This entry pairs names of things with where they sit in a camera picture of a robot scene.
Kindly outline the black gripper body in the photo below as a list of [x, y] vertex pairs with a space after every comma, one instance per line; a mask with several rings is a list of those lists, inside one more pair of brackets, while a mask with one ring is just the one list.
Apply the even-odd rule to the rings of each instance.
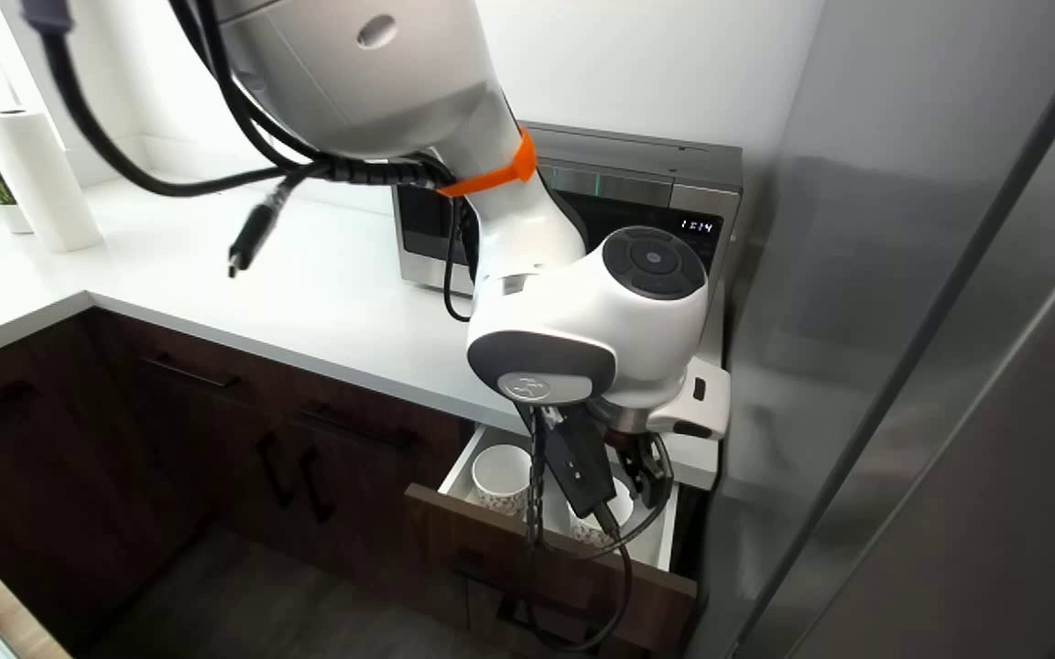
[[634, 495], [647, 509], [661, 509], [673, 484], [664, 439], [655, 430], [611, 430], [607, 445], [615, 451]]

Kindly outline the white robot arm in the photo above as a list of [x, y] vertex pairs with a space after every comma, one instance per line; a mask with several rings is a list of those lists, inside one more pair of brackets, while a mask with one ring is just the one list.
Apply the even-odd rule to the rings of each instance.
[[471, 207], [464, 361], [546, 441], [572, 509], [604, 506], [604, 439], [686, 393], [703, 261], [664, 225], [580, 231], [496, 81], [475, 0], [171, 4], [226, 98], [265, 106], [331, 177]]

